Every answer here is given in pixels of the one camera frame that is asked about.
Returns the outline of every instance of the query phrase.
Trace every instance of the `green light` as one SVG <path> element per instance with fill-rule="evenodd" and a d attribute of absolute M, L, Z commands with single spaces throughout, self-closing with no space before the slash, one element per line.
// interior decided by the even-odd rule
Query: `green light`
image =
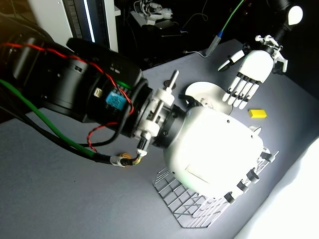
<path fill-rule="evenodd" d="M 132 87 L 130 87 L 129 85 L 125 84 L 124 82 L 122 81 L 117 81 L 116 83 L 118 83 L 120 86 L 123 86 L 125 88 L 128 88 L 128 89 L 131 89 Z"/>

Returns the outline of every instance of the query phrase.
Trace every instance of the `white plate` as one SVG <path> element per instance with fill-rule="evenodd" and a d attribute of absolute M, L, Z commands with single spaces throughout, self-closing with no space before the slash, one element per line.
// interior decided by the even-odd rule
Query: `white plate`
<path fill-rule="evenodd" d="M 198 102 L 201 102 L 204 107 L 214 109 L 225 114 L 230 114 L 233 106 L 223 102 L 222 98 L 226 92 L 210 82 L 195 82 L 187 87 L 185 95 L 192 96 Z"/>

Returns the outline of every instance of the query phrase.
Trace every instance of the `light strip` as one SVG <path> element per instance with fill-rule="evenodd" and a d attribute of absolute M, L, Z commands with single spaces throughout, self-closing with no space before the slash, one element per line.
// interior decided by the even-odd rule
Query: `light strip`
<path fill-rule="evenodd" d="M 88 23 L 89 23 L 89 29 L 90 29 L 91 39 L 92 39 L 93 42 L 95 42 L 95 38 L 94 38 L 94 34 L 93 34 L 93 28 L 92 28 L 92 23 L 91 23 L 91 17 L 90 17 L 90 12 L 89 12 L 89 7 L 88 7 L 88 2 L 87 2 L 87 0 L 84 0 L 84 7 L 85 7 L 86 18 L 88 19 Z"/>

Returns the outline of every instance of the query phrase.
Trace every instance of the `red cable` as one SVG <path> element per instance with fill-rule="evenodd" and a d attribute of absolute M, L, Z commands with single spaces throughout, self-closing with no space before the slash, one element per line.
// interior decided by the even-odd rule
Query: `red cable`
<path fill-rule="evenodd" d="M 95 127 L 94 129 L 92 129 L 92 130 L 89 132 L 88 136 L 86 136 L 86 140 L 87 140 L 87 142 L 88 142 L 88 144 L 89 144 L 89 147 L 90 147 L 91 149 L 93 149 L 93 150 L 97 153 L 98 151 L 97 151 L 96 148 L 92 145 L 92 141 L 90 140 L 90 137 L 93 135 L 93 133 L 94 133 L 96 130 L 101 129 L 101 128 L 104 128 L 104 127 L 106 127 L 106 126 L 116 125 L 116 124 L 118 124 L 118 122 L 109 122 L 109 123 L 107 123 L 107 124 L 105 124 L 105 125 L 100 125 L 100 126 Z"/>
<path fill-rule="evenodd" d="M 21 45 L 21 44 L 15 44 L 15 43 L 10 43 L 10 42 L 5 42 L 5 43 L 3 43 L 3 44 L 0 45 L 0 48 L 1 48 L 1 46 L 11 46 L 11 47 L 15 47 L 15 48 L 22 48 L 22 47 L 24 47 L 24 46 L 27 46 L 27 47 L 31 47 L 31 48 L 34 48 L 34 49 L 39 50 L 39 51 L 48 51 L 48 52 L 54 53 L 54 54 L 56 54 L 56 55 L 58 55 L 58 56 L 60 56 L 60 57 L 62 57 L 62 58 L 64 58 L 64 59 L 67 59 L 67 58 L 76 59 L 76 60 L 81 61 L 81 62 L 83 62 L 83 63 L 86 63 L 86 64 L 89 64 L 89 65 L 91 65 L 91 66 L 94 66 L 100 73 L 105 74 L 105 75 L 108 77 L 108 79 L 111 81 L 112 85 L 113 85 L 114 87 L 116 87 L 116 88 L 121 92 L 121 94 L 125 97 L 125 99 L 128 101 L 128 103 L 131 105 L 131 110 L 130 110 L 129 115 L 133 114 L 133 112 L 134 112 L 134 106 L 133 106 L 132 101 L 130 100 L 130 98 L 127 96 L 127 94 L 126 94 L 122 89 L 120 89 L 120 88 L 118 87 L 118 85 L 114 82 L 113 78 L 112 78 L 109 74 L 107 74 L 106 72 L 104 72 L 104 71 L 102 70 L 102 68 L 99 67 L 96 63 L 94 63 L 94 62 L 87 62 L 87 61 L 81 59 L 80 57 L 77 57 L 77 56 L 74 56 L 74 55 L 68 55 L 68 56 L 67 56 L 67 55 L 64 55 L 63 53 L 58 52 L 57 50 L 55 50 L 55 49 L 53 49 L 53 48 L 43 48 L 43 47 L 39 47 L 39 46 L 36 46 L 36 45 L 33 45 L 33 44 Z M 89 147 L 90 147 L 91 149 L 93 149 L 95 152 L 97 152 L 96 148 L 92 145 L 92 141 L 90 140 L 90 137 L 93 135 L 94 131 L 96 131 L 96 130 L 98 130 L 98 129 L 101 129 L 101 128 L 104 128 L 104 127 L 106 127 L 106 126 L 116 125 L 116 124 L 118 124 L 118 122 L 109 122 L 109 123 L 107 123 L 107 124 L 105 124 L 105 125 L 100 125 L 100 126 L 95 127 L 94 129 L 92 129 L 92 130 L 89 132 L 88 136 L 86 137 L 87 142 L 88 142 L 88 144 L 89 144 Z"/>

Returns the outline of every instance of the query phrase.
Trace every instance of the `white robotic hand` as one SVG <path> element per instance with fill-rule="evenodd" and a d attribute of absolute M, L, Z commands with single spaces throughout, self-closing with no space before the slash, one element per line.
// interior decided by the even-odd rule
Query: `white robotic hand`
<path fill-rule="evenodd" d="M 288 61 L 281 55 L 282 46 L 279 46 L 274 38 L 270 35 L 267 35 L 265 38 L 256 36 L 255 40 L 262 43 L 262 49 L 253 50 L 247 54 L 238 70 L 236 78 L 223 97 L 224 102 L 227 101 L 229 105 L 239 107 L 241 110 L 245 108 L 259 86 L 265 82 L 277 62 L 283 63 L 283 72 L 287 71 Z M 243 50 L 238 51 L 229 57 L 219 67 L 218 71 L 224 70 L 229 65 L 234 64 L 234 62 L 243 56 L 245 56 L 245 52 Z"/>

